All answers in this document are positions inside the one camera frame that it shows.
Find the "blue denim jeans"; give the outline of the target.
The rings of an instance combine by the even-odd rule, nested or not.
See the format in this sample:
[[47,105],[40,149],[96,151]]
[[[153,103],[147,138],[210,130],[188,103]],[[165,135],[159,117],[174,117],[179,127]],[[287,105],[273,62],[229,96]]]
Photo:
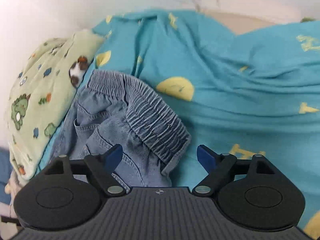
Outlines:
[[123,157],[113,176],[121,185],[170,187],[190,141],[180,118],[142,80],[95,70],[78,90],[50,155],[83,159],[119,144]]

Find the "teal patterned bed sheet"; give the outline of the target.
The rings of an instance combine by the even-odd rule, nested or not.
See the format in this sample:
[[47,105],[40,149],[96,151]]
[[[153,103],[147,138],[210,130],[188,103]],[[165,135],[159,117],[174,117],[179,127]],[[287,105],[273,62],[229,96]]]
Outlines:
[[189,132],[171,186],[206,176],[200,144],[240,159],[264,155],[302,191],[300,224],[319,237],[319,22],[236,35],[198,12],[152,10],[107,16],[93,32],[105,40],[80,88],[95,70],[132,75]]

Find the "green cartoon fleece blanket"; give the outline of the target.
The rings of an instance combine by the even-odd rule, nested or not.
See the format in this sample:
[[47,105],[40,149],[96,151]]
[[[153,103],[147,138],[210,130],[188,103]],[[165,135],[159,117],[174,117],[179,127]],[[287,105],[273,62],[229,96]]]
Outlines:
[[103,37],[91,30],[41,44],[18,75],[5,111],[10,162],[22,181],[36,173]]

